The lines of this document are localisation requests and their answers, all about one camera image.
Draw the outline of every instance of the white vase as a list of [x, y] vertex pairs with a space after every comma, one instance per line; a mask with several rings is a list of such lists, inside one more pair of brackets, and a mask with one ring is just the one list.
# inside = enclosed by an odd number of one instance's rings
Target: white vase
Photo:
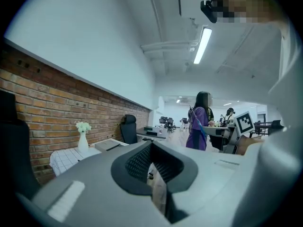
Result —
[[86, 132], [81, 132], [80, 133], [80, 140], [78, 142], [78, 149], [82, 153], [88, 151], [88, 149], [89, 149], [89, 144], [87, 143], [87, 140], [86, 140]]

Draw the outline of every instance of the black chair backrest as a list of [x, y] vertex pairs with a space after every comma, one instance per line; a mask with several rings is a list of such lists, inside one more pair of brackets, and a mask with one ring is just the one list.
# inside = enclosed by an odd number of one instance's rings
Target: black chair backrest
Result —
[[183, 123], [188, 123], [187, 118], [182, 118]]
[[273, 129], [282, 129], [284, 128], [282, 125], [281, 125], [281, 120], [273, 120], [273, 122], [271, 123], [271, 128]]
[[174, 121], [172, 119], [169, 119], [169, 120], [167, 120], [167, 125], [170, 127], [173, 125], [173, 122]]
[[36, 180], [29, 156], [29, 128], [17, 119], [15, 95], [0, 92], [4, 111], [0, 117], [1, 146], [6, 161], [6, 171], [11, 177], [15, 192], [19, 192], [32, 199], [39, 190], [40, 184]]
[[0, 121], [16, 121], [16, 98], [14, 94], [0, 90]]
[[271, 123], [271, 128], [268, 129], [268, 135], [278, 132], [284, 128], [284, 126], [281, 125], [281, 120], [273, 120]]
[[125, 121], [120, 124], [123, 140], [126, 144], [134, 144], [137, 139], [136, 117], [131, 114], [125, 115]]
[[165, 119], [159, 119], [159, 123], [166, 123]]

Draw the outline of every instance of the black mesh panel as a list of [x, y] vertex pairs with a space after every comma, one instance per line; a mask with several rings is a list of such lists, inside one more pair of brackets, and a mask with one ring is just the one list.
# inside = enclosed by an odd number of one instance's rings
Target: black mesh panel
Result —
[[152, 162], [165, 183], [176, 177], [183, 170], [183, 163], [176, 157], [153, 145], [151, 150]]
[[139, 153], [129, 158], [125, 163], [125, 168], [129, 175], [146, 183], [148, 169], [151, 163], [151, 146], [147, 146]]

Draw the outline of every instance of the purple shirt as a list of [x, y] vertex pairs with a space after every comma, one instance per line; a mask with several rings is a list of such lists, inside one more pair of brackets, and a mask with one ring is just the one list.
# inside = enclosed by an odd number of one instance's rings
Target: purple shirt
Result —
[[[208, 118], [205, 109], [202, 107], [197, 107], [194, 109], [194, 112], [202, 126], [208, 126]], [[206, 150], [206, 139], [204, 139], [199, 124], [193, 113], [191, 114], [189, 121], [189, 137], [186, 142], [186, 147], [192, 149]]]

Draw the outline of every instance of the woman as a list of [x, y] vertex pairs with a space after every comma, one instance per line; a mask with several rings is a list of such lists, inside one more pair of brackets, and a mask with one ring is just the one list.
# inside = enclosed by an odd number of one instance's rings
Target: woman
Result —
[[[202, 126], [208, 126], [208, 106], [211, 103], [210, 94], [207, 92], [199, 92], [196, 97], [194, 112]], [[195, 115], [189, 111], [188, 117], [190, 121], [189, 137], [186, 142], [187, 148], [206, 150], [206, 135], [201, 132]]]
[[225, 115], [225, 117], [224, 117], [224, 121], [225, 121], [225, 124], [226, 124], [226, 125], [228, 125], [229, 122], [231, 122], [231, 121], [233, 122], [233, 119], [234, 119], [233, 114], [234, 114], [234, 113], [235, 113], [235, 112], [234, 112], [233, 108], [227, 109], [226, 115]]

